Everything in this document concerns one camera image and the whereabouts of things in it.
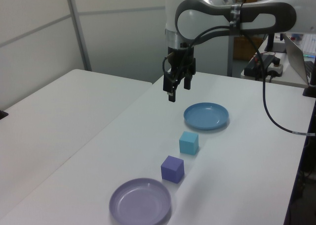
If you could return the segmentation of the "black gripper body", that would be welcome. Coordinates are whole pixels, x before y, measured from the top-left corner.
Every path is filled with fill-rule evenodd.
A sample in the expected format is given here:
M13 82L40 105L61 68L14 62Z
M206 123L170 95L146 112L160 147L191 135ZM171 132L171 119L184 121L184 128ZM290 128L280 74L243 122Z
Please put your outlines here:
M173 55L168 59L168 62L171 65L171 72L173 74L175 74L181 66L184 66L185 68L188 67L192 74L196 73L196 59L194 58L194 48L190 48L188 54L185 56L187 50L187 48L174 49L168 47L168 54L173 53Z

